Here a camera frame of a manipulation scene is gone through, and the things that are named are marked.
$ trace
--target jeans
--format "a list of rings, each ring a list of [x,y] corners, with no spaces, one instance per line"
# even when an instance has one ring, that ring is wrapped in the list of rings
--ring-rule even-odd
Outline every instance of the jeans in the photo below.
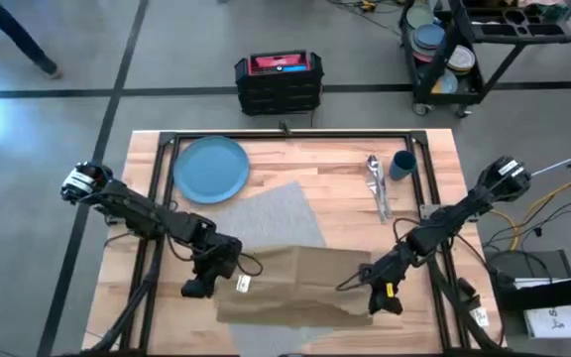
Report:
[[[15,20],[12,15],[0,5],[0,29],[17,45],[34,63],[43,62],[48,59],[30,34]]]

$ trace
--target cart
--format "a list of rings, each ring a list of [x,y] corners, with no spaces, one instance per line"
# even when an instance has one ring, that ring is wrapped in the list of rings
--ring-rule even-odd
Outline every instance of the cart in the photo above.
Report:
[[[471,108],[484,100],[499,78],[506,72],[514,59],[528,45],[567,44],[571,42],[571,31],[565,21],[545,22],[541,12],[531,8],[466,8],[462,0],[449,0],[450,11],[434,11],[433,15],[442,22],[444,40],[440,43],[430,63],[423,63],[412,53],[410,31],[406,13],[414,0],[407,0],[400,16],[400,31],[413,95],[413,112],[423,116],[436,104],[456,104],[458,118],[472,113]],[[475,52],[473,44],[507,44],[514,49],[506,56],[488,81],[484,81],[479,60],[471,70],[458,76],[458,88],[454,93],[433,93],[432,88],[458,45]],[[420,73],[417,68],[426,66]]]

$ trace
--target gray floor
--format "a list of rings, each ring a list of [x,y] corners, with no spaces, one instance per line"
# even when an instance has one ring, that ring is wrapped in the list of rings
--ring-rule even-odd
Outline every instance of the gray floor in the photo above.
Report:
[[[0,90],[111,89],[138,0],[1,1],[59,62],[64,78],[49,81],[0,33]],[[398,13],[375,15],[391,25]],[[308,49],[323,57],[326,84],[408,83],[393,29],[377,27],[322,0],[151,0],[126,78],[126,88],[233,85],[232,65],[250,53]],[[508,47],[477,49],[485,74]],[[571,44],[528,48],[504,76],[508,82],[571,81]],[[58,188],[78,161],[90,158],[109,97],[0,99],[0,349],[36,353],[75,208]],[[535,169],[571,156],[571,90],[494,91],[463,120],[440,107],[426,117],[406,92],[326,93],[317,128],[452,128],[464,175],[504,154]],[[124,97],[105,163],[122,171],[132,130],[276,128],[279,120],[307,128],[309,115],[249,118],[234,95]],[[522,199],[499,209],[521,217],[568,172],[538,177]],[[571,200],[571,191],[550,205]],[[486,216],[487,240],[504,226]],[[85,332],[106,228],[90,215],[67,297],[55,353],[75,351]],[[571,214],[547,225],[530,250],[565,249],[571,262]],[[530,343],[519,350],[571,356],[571,341]]]

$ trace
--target brown paper bag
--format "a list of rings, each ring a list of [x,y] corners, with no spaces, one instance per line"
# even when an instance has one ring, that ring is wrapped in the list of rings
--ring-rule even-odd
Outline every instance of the brown paper bag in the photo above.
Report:
[[[248,252],[263,265],[248,290],[238,291],[239,269],[230,280],[220,279],[215,288],[220,322],[287,326],[362,326],[372,324],[369,286],[336,292],[337,285],[369,263],[369,252],[273,246]],[[253,262],[240,258],[249,272]]]

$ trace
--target shoe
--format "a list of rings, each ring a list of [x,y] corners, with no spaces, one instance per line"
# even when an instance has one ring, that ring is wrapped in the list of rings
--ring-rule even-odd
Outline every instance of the shoe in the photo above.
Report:
[[[58,68],[58,65],[51,59],[42,59],[37,61],[36,65],[48,76],[49,79],[59,79],[63,76],[63,73]]]

